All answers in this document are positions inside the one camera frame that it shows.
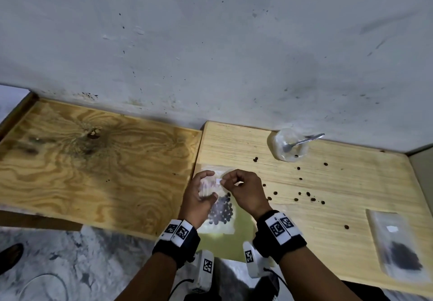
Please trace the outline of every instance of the light wood tabletop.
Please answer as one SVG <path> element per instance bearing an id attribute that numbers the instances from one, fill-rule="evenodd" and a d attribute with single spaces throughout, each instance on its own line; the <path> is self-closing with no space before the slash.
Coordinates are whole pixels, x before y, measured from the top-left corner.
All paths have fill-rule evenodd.
<path id="1" fill-rule="evenodd" d="M 0 204 L 155 239 L 201 131 L 41 100 L 0 143 Z"/>
<path id="2" fill-rule="evenodd" d="M 256 172 L 271 205 L 292 217 L 308 247 L 341 279 L 433 296 L 432 283 L 402 283 L 381 271 L 366 216 L 367 209 L 404 216 L 416 237 L 420 261 L 432 275 L 433 219 L 408 157 L 317 140 L 310 143 L 306 157 L 287 163 L 276 160 L 268 147 L 274 134 L 207 122 L 196 171 L 203 165 L 223 165 Z M 253 230 L 238 228 L 235 235 L 225 247 L 218 238 L 211 243 L 212 238 L 201 236 L 215 256 L 245 261 L 242 242 L 253 238 Z"/>

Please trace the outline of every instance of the plastic packet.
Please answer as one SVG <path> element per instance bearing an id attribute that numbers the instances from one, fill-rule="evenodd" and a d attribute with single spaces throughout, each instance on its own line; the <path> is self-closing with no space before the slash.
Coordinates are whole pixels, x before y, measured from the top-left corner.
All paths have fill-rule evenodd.
<path id="1" fill-rule="evenodd" d="M 236 205 L 231 193 L 219 183 L 221 178 L 226 173 L 234 170 L 234 168 L 218 165 L 201 165 L 200 170 L 212 170 L 215 174 L 201 180 L 198 194 L 200 196 L 209 196 L 215 192 L 218 194 L 218 200 L 212 206 L 207 220 L 197 232 L 234 234 Z"/>
<path id="2" fill-rule="evenodd" d="M 406 219 L 397 213 L 367 210 L 382 271 L 402 282 L 430 282 Z"/>
<path id="3" fill-rule="evenodd" d="M 294 146 L 290 152 L 284 151 L 284 145 L 293 144 L 304 140 L 305 137 L 290 128 L 281 129 L 273 138 L 272 146 L 274 155 L 281 161 L 296 162 L 305 156 L 308 151 L 308 143 Z"/>

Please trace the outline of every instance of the black wristband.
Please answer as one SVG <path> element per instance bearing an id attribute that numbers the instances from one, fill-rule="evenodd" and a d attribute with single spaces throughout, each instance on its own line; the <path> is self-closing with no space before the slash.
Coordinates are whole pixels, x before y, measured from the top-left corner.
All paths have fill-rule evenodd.
<path id="1" fill-rule="evenodd" d="M 287 252 L 306 246 L 305 239 L 296 225 L 276 210 L 265 213 L 257 221 L 257 233 L 252 243 L 261 256 L 272 257 L 276 263 Z"/>
<path id="2" fill-rule="evenodd" d="M 161 252 L 176 261 L 177 269 L 186 261 L 194 261 L 200 237 L 197 230 L 187 221 L 172 220 L 160 235 L 152 254 Z"/>

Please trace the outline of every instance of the metal spoon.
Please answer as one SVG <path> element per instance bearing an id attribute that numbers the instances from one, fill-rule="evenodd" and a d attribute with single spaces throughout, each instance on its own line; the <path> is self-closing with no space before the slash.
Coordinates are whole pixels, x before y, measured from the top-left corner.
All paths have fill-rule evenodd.
<path id="1" fill-rule="evenodd" d="M 284 143 L 284 145 L 283 145 L 283 151 L 285 153 L 289 153 L 292 150 L 292 148 L 295 147 L 296 145 L 300 145 L 300 144 L 303 144 L 304 142 L 310 142 L 311 140 L 316 140 L 316 139 L 322 138 L 324 135 L 325 135 L 324 133 L 321 133 L 321 134 L 318 134 L 318 135 L 310 136 L 310 137 L 308 137 L 308 138 L 306 138 L 304 140 L 301 140 L 299 142 L 295 142 L 294 144 Z"/>

